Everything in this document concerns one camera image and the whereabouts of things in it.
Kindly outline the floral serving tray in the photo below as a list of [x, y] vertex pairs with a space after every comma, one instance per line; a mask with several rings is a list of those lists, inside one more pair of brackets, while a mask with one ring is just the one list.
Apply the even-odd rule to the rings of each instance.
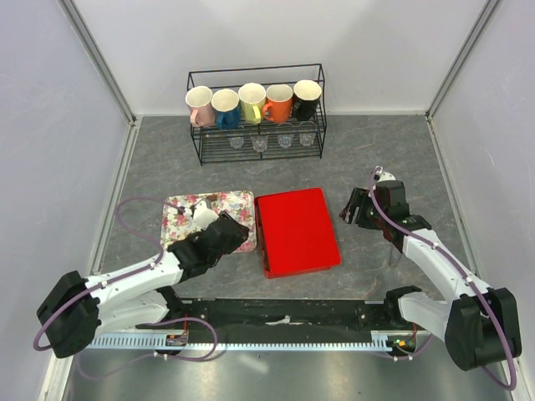
[[174, 195], [167, 202], [181, 206], [185, 214], [181, 215], [175, 208], [164, 206], [160, 242], [168, 247], [173, 242], [186, 238], [187, 234], [199, 231], [200, 227], [193, 221], [191, 208], [202, 199], [207, 198], [208, 204], [219, 214], [226, 211], [239, 224], [249, 229], [247, 240], [236, 250], [238, 252], [254, 251], [257, 245], [254, 195], [249, 190], [230, 190], [223, 192]]

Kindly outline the pink-tipped metal tongs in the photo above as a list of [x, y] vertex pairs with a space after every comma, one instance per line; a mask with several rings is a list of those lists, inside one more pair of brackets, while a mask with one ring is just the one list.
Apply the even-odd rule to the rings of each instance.
[[390, 256], [388, 260], [389, 269], [396, 268], [403, 258], [403, 253], [399, 251], [395, 246], [390, 248]]

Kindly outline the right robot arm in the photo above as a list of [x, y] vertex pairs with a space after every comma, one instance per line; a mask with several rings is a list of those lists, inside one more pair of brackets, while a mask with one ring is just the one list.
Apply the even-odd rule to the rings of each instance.
[[375, 175], [372, 184], [371, 189], [353, 188], [340, 217], [381, 231], [443, 297], [435, 301], [415, 286], [390, 290], [382, 310], [385, 323], [395, 329], [409, 322], [424, 328], [446, 345], [463, 371], [519, 357], [522, 340], [513, 294], [477, 277], [444, 246], [424, 217], [411, 213], [402, 181]]

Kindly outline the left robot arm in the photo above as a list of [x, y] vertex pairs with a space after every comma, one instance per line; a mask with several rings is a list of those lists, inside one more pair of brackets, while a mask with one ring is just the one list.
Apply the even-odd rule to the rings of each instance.
[[33, 340], [34, 349], [67, 358], [100, 334], [120, 328], [180, 325], [184, 310], [168, 297], [173, 286], [205, 274], [246, 242], [250, 233], [225, 211], [204, 211], [194, 221], [199, 231], [159, 246], [144, 261], [89, 277], [77, 271], [63, 274], [38, 307], [42, 327]]

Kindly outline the clear glass cup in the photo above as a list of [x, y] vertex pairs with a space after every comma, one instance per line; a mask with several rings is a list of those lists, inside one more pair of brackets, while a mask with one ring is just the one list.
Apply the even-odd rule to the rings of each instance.
[[252, 147], [258, 153], [263, 153], [268, 148], [267, 135], [254, 135], [252, 137]]
[[315, 133], [301, 133], [299, 142], [303, 147], [311, 147], [314, 144]]
[[278, 145], [283, 149], [288, 149], [293, 144], [293, 134], [278, 135]]
[[244, 138], [241, 136], [232, 136], [229, 138], [229, 144], [233, 149], [241, 149], [244, 145]]

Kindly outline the black and red mug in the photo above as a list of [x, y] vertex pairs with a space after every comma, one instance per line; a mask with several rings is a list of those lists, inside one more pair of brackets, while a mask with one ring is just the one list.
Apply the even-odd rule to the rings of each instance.
[[322, 88], [317, 82], [309, 79], [299, 80], [293, 86], [292, 116], [297, 121], [312, 119], [322, 93]]

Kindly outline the orange mug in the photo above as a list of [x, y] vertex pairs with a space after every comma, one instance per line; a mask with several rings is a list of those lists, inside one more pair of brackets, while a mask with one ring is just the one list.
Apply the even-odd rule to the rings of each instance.
[[283, 124], [288, 121], [293, 105], [293, 89], [287, 84], [274, 84], [266, 90], [262, 116], [268, 121]]

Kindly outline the blue mug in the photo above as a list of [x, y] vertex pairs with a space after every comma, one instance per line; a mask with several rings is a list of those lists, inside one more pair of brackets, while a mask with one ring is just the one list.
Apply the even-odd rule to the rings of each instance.
[[218, 129], [236, 129], [241, 123], [240, 98], [232, 89], [220, 89], [211, 99]]

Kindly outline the pink mug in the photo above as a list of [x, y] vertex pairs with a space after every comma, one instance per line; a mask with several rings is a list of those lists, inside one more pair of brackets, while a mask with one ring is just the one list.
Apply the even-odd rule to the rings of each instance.
[[212, 126], [215, 123], [215, 112], [211, 106], [213, 92], [207, 86], [196, 86], [186, 93], [185, 101], [190, 110], [190, 123], [193, 127]]

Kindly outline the yellow-green mug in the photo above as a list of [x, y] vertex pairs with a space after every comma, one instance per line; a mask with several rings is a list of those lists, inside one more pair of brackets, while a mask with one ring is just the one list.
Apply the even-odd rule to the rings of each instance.
[[261, 84], [247, 83], [237, 94], [244, 120], [249, 124], [260, 124], [263, 119], [262, 108], [266, 102], [266, 89]]

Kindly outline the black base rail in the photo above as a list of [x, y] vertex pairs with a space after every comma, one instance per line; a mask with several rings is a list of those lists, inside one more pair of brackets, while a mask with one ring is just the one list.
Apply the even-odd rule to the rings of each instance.
[[412, 332], [383, 302], [299, 299], [182, 299], [167, 319], [208, 322], [220, 344], [367, 343], [371, 333]]

